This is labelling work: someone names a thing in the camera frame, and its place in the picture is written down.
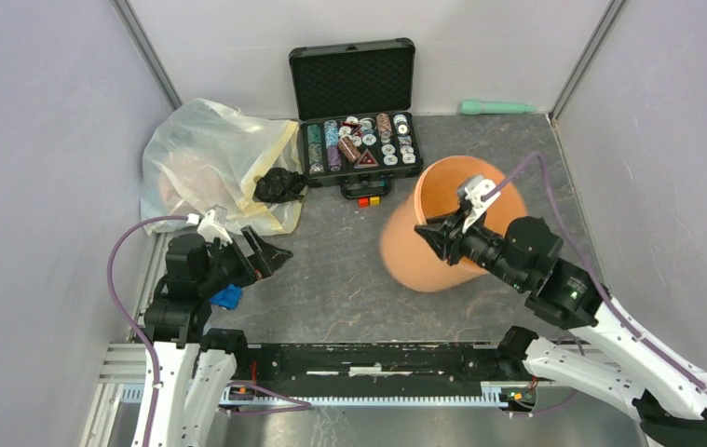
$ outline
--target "blue object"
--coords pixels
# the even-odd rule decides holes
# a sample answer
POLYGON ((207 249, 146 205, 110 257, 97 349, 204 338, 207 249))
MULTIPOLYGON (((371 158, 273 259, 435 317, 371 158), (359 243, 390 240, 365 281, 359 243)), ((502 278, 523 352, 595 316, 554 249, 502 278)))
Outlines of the blue object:
POLYGON ((243 291, 240 289, 240 287, 236 287, 230 284, 229 287, 227 287, 223 291, 220 291, 213 295, 213 297, 211 298, 211 304, 218 305, 227 310, 235 310, 235 308, 238 307, 238 303, 240 302, 240 295, 242 294, 243 291))

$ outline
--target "plastic bag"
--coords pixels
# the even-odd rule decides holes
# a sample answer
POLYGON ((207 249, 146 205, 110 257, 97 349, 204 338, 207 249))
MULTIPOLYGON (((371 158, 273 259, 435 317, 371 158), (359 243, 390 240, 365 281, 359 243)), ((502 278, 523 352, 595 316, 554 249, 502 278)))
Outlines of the plastic bag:
MULTIPOLYGON (((142 158, 142 218, 227 210, 227 230, 251 225, 262 236, 291 233, 301 202, 266 204, 253 198, 273 167, 301 172, 298 124, 244 116, 216 102, 192 100, 156 129, 142 158)), ((145 229, 167 232, 176 221, 145 229)))

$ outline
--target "gray tabletop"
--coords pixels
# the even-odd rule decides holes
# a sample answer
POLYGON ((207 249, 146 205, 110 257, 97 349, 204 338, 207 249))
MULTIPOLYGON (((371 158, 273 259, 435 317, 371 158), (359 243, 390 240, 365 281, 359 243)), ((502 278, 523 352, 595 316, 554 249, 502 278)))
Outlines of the gray tabletop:
MULTIPOLYGON (((573 238, 590 253, 589 238, 566 167, 543 115, 417 116, 425 166, 445 156, 486 159, 509 172, 529 153, 548 159, 556 202, 573 238)), ((339 189, 312 189, 298 227, 266 237, 293 252, 275 276, 243 291, 234 311, 214 308, 210 325, 242 329, 251 343, 496 341, 512 325, 548 337, 561 331, 523 306, 525 296, 486 275, 437 293, 406 289, 385 270, 378 239, 388 216, 416 178, 395 182, 379 206, 359 209, 339 189)), ((536 166, 516 180, 531 215, 558 233, 536 166)), ((563 256, 575 261, 569 247, 563 256)))

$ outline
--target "poker chip case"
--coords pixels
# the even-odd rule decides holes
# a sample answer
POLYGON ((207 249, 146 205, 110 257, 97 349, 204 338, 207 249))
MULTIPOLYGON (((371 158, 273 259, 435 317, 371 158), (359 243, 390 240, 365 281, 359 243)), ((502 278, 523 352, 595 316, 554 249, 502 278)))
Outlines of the poker chip case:
POLYGON ((395 179, 419 175, 424 162, 413 119, 406 112, 411 107, 414 54, 414 43, 407 38, 290 52, 302 163, 310 187, 339 186, 350 199, 385 196, 395 179), (339 129, 344 127, 349 136, 340 145, 339 129), (383 138, 389 133, 390 138, 383 138), (355 159, 356 151, 348 149, 351 142, 360 153, 355 159), (339 157, 337 145, 343 150, 339 157))

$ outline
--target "orange bucket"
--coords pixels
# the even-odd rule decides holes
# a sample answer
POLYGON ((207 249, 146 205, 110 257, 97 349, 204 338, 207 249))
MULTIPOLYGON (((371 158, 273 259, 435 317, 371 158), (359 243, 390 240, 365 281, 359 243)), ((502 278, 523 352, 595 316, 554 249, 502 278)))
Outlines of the orange bucket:
MULTIPOLYGON (((449 156, 427 168, 412 194, 388 219, 380 237, 380 254, 388 272, 402 285, 415 291, 442 291, 487 273, 467 258, 451 266, 438 259, 414 227, 427 219, 458 208, 457 187, 481 174, 496 184, 505 175, 493 165, 473 156, 449 156)), ((487 210, 484 226, 504 236, 507 226, 526 215, 518 190, 508 184, 487 210)))

